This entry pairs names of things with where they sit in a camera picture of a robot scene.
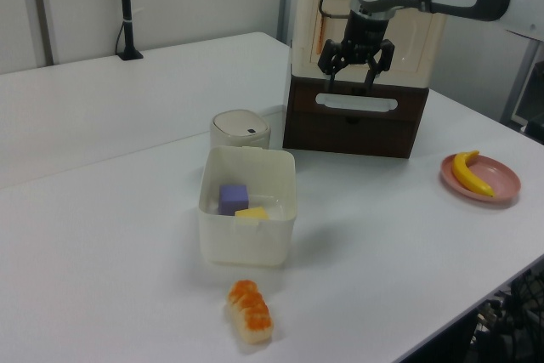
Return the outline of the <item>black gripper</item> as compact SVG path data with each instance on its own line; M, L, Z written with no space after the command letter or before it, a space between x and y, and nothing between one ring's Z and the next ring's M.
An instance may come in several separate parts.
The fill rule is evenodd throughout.
M327 40L318 67L327 77L326 91L332 92L336 74L347 64L366 64L365 87L371 88L376 77L388 71L394 57L394 45L384 39L388 20L374 20L351 11L342 43Z

